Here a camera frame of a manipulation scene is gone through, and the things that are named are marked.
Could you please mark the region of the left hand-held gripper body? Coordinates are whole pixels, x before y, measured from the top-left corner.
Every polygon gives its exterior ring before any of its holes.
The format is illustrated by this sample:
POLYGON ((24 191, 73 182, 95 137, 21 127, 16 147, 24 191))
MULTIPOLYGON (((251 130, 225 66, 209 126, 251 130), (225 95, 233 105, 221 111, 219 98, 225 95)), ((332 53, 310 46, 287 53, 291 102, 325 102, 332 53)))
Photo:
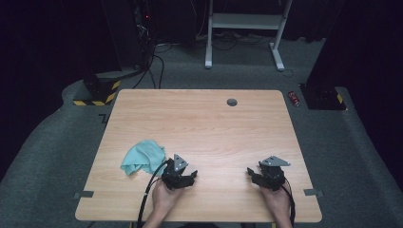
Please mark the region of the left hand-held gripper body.
POLYGON ((162 180, 169 190, 180 189, 188 186, 188 179, 182 176, 188 162, 178 154, 173 159, 166 162, 166 168, 163 171, 162 180))

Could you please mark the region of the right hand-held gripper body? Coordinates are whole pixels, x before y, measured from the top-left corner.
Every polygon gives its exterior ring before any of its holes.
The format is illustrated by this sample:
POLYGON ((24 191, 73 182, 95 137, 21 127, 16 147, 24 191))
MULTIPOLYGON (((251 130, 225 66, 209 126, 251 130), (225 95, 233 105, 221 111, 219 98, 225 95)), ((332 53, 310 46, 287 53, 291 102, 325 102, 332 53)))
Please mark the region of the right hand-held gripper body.
POLYGON ((261 172, 261 178, 259 185, 274 191, 285 183, 284 172, 281 169, 282 166, 290 166, 291 163, 285 161, 276 156, 270 156, 259 162, 259 168, 261 172))

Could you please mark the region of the teal cleaning cloth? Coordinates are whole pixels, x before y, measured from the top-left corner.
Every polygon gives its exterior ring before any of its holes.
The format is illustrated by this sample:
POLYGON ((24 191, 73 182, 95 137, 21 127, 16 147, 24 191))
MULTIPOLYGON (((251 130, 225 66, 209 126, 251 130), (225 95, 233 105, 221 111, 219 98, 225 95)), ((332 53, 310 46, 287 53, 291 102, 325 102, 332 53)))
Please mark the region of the teal cleaning cloth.
POLYGON ((139 170, 148 174, 162 174, 160 165, 165 162, 165 150, 155 141, 143 140, 131 147, 122 163, 121 169, 128 175, 132 175, 139 170))

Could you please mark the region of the person's left hand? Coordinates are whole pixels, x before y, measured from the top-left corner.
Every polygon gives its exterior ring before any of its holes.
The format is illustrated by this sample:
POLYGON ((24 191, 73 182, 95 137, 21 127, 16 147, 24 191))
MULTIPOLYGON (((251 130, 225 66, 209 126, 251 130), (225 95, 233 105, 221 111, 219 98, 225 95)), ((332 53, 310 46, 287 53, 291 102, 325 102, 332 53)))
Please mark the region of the person's left hand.
POLYGON ((152 194, 152 214, 159 219, 164 219, 174 208, 182 193, 183 189, 170 190, 162 180, 158 180, 152 194))

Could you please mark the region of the person's right hand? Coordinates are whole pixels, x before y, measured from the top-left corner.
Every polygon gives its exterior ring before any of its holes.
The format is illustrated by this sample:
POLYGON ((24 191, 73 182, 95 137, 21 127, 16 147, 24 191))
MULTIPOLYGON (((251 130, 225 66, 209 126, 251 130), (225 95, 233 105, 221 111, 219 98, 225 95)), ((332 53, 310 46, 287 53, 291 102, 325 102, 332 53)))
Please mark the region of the person's right hand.
POLYGON ((260 188, 265 204, 275 220, 288 219, 290 216, 290 201, 283 189, 274 191, 264 187, 260 188))

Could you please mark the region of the grey tape strip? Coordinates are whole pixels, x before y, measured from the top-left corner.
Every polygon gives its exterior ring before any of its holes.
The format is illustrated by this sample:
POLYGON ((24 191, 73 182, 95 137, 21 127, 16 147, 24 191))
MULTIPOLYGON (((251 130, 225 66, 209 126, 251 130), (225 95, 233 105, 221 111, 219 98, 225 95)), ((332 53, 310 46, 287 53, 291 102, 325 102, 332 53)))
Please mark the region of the grey tape strip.
POLYGON ((92 198, 93 194, 94 191, 81 191, 74 193, 73 198, 76 200, 79 200, 80 198, 92 198))
POLYGON ((323 197, 323 192, 316 189, 303 189, 305 196, 316 196, 317 198, 323 197))

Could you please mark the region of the small red object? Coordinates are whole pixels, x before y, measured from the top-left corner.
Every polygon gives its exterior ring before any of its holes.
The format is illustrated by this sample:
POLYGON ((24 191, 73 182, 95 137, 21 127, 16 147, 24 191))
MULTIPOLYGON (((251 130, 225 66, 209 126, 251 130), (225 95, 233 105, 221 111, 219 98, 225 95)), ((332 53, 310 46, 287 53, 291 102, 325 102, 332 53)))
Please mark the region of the small red object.
POLYGON ((291 103, 296 106, 299 107, 300 106, 300 102, 299 99, 297 97, 297 94, 294 91, 289 91, 288 92, 288 98, 290 99, 291 103))

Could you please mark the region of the black stand base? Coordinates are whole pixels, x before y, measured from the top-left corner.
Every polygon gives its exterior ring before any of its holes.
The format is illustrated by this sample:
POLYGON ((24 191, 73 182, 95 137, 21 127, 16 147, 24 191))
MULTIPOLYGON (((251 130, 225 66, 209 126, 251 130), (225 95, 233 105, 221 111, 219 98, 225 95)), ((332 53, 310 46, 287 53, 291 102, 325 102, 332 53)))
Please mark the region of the black stand base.
POLYGON ((313 110, 345 110, 342 96, 334 89, 322 89, 317 86, 300 84, 299 88, 309 109, 313 110))

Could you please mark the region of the black yellow striped base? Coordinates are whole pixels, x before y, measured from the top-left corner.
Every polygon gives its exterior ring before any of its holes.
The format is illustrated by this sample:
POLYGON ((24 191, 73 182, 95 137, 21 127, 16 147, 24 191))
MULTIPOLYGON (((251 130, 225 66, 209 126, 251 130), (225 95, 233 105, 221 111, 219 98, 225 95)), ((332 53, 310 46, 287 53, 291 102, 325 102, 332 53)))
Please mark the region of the black yellow striped base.
POLYGON ((78 106, 110 105, 121 83, 119 71, 85 75, 73 97, 78 106))

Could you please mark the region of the dark equipment rack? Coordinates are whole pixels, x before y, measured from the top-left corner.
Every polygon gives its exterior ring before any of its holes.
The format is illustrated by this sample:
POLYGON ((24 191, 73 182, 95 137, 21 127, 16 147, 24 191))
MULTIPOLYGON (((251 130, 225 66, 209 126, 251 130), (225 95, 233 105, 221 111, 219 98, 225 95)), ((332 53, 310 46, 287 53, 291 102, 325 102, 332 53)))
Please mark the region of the dark equipment rack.
POLYGON ((133 3, 134 23, 142 53, 143 68, 149 66, 153 55, 156 31, 151 0, 131 0, 133 3))

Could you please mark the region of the white metal stand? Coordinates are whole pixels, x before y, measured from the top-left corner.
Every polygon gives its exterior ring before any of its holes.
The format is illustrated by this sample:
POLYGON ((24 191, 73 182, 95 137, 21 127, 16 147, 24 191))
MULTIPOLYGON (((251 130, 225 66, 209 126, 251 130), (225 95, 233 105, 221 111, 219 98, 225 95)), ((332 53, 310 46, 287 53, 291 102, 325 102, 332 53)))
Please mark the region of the white metal stand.
POLYGON ((294 0, 286 0, 284 10, 279 15, 265 14, 239 14, 239 13, 215 13, 214 0, 209 0, 207 42, 205 48, 204 67, 213 66, 213 29, 261 29, 275 30, 277 32, 275 42, 269 44, 278 71, 284 71, 285 66, 280 57, 278 46, 288 20, 289 11, 294 0))

